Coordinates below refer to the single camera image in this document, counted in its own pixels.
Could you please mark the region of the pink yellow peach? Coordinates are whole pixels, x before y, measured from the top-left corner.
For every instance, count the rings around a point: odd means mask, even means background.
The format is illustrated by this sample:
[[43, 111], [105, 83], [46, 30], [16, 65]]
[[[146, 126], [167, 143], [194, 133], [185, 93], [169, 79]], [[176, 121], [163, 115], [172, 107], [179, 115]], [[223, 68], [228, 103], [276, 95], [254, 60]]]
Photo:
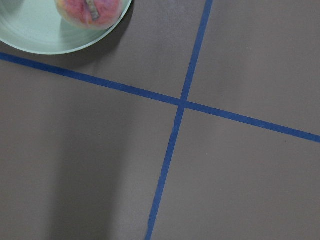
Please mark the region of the pink yellow peach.
[[122, 0], [56, 0], [55, 6], [69, 24], [89, 30], [106, 30], [121, 17]]

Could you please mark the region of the green plate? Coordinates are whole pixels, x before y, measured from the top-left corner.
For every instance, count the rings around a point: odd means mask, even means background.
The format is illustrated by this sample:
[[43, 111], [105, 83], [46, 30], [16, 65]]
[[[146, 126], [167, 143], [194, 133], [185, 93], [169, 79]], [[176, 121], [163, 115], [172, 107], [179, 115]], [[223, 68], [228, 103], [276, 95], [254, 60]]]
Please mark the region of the green plate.
[[104, 30], [83, 29], [64, 20], [52, 0], [2, 0], [0, 2], [0, 40], [32, 54], [62, 55], [90, 47], [121, 22], [131, 5], [123, 2], [117, 22]]

